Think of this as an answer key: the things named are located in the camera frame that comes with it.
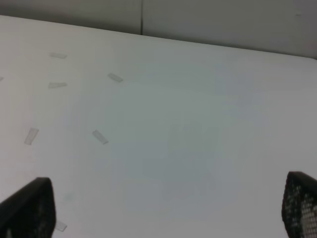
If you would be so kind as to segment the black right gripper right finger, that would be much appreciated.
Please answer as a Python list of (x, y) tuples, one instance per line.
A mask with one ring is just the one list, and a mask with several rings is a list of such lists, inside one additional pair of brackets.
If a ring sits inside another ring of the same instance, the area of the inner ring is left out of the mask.
[(288, 237), (317, 238), (317, 180), (303, 172), (289, 172), (281, 216)]

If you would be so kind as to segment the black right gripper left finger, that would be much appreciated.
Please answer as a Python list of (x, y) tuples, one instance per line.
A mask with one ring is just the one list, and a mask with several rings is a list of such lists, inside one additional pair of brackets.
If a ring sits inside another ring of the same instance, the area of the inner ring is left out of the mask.
[(36, 178), (0, 203), (2, 238), (51, 238), (56, 225), (52, 181)]

